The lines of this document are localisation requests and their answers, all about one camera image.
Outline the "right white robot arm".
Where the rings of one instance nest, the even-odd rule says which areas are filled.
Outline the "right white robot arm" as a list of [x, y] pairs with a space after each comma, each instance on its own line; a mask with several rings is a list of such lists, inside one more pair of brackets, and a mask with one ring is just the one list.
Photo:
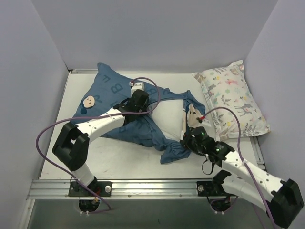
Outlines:
[[209, 137], [204, 127], [182, 132], [180, 143], [221, 168], [211, 183], [213, 193], [241, 197], [266, 211], [277, 226], [285, 229], [304, 207], [299, 185], [295, 181], [284, 181], [241, 159], [239, 152], [230, 145]]

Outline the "white pillow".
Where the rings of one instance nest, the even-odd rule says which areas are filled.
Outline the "white pillow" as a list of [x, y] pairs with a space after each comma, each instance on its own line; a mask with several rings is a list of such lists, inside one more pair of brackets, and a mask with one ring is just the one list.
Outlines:
[[166, 139], [179, 142], [183, 129], [183, 100], [159, 102], [150, 116]]

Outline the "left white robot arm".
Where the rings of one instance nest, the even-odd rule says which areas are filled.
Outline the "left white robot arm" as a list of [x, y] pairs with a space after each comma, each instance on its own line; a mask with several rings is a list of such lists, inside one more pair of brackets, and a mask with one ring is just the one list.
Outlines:
[[53, 146], [53, 154], [80, 181], [79, 190], [85, 196], [100, 191], [97, 178], [86, 164], [89, 145], [96, 138], [109, 131], [136, 120], [139, 113], [148, 107], [149, 95], [140, 89], [133, 92], [131, 98], [109, 109], [98, 119], [78, 123], [66, 123]]

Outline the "blue letter-print pillowcase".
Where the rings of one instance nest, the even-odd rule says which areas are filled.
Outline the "blue letter-print pillowcase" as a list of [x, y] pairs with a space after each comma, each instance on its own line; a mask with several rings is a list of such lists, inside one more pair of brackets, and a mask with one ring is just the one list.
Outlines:
[[103, 137], [154, 147], [163, 152], [161, 164], [190, 155], [191, 151], [180, 143], [183, 118], [187, 117], [187, 124], [196, 121], [205, 114], [204, 104], [197, 101], [189, 90], [177, 94], [168, 88], [144, 83], [144, 90], [149, 96], [148, 114], [131, 114], [133, 110], [127, 108], [126, 103], [131, 97], [132, 80], [104, 63], [97, 66], [98, 73], [79, 103], [74, 114], [77, 120], [72, 121], [73, 124], [84, 122], [85, 117], [102, 116], [113, 108], [115, 113], [128, 113], [125, 118], [135, 120], [105, 133]]

